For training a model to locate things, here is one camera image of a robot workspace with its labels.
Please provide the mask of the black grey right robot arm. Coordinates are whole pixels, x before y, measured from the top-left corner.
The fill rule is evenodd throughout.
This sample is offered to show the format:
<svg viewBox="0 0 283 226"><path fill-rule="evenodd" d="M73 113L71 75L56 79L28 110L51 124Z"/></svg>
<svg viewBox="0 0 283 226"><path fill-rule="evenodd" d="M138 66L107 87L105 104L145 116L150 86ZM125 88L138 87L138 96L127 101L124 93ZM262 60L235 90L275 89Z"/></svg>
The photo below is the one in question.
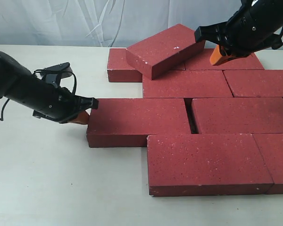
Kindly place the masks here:
<svg viewBox="0 0 283 226"><path fill-rule="evenodd" d="M227 21L199 26L195 41L216 44L213 66L245 58L257 51L283 46L283 0L243 0Z"/></svg>

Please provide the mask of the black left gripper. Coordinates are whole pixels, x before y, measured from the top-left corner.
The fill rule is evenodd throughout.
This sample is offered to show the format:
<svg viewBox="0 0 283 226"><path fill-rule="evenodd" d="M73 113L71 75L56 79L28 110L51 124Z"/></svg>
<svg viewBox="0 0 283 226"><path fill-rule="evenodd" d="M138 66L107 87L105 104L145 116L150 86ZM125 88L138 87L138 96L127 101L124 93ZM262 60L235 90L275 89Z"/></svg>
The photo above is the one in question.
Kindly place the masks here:
<svg viewBox="0 0 283 226"><path fill-rule="evenodd" d="M53 102L44 110L34 110L33 117L43 118L60 124L72 123L86 125L90 114L88 109L98 109L99 100L72 94L66 88L58 88L52 94Z"/></svg>

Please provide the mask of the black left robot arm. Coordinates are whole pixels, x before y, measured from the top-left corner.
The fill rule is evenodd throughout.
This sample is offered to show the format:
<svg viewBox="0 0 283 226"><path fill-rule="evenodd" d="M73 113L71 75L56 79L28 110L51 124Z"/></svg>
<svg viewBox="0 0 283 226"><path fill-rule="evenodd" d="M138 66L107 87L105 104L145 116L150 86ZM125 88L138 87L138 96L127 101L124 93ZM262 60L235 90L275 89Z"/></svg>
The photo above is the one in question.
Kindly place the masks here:
<svg viewBox="0 0 283 226"><path fill-rule="evenodd" d="M86 125L87 110L97 109L99 101L76 95L76 82L72 90L61 87L61 80L71 76L75 74L69 62L30 72L0 51L0 99L6 97L32 109L36 118Z"/></svg>

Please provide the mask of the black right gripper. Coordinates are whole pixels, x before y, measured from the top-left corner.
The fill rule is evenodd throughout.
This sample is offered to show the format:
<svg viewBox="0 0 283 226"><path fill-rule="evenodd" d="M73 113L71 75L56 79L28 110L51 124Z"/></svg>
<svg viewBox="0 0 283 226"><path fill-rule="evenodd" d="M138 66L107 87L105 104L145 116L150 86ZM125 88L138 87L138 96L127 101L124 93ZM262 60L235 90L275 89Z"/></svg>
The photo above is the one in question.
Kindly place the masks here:
<svg viewBox="0 0 283 226"><path fill-rule="evenodd" d="M209 61L218 66L265 48L279 47L282 35L275 31L282 26L282 7L242 7L226 22L198 27L194 36L196 42L217 44Z"/></svg>

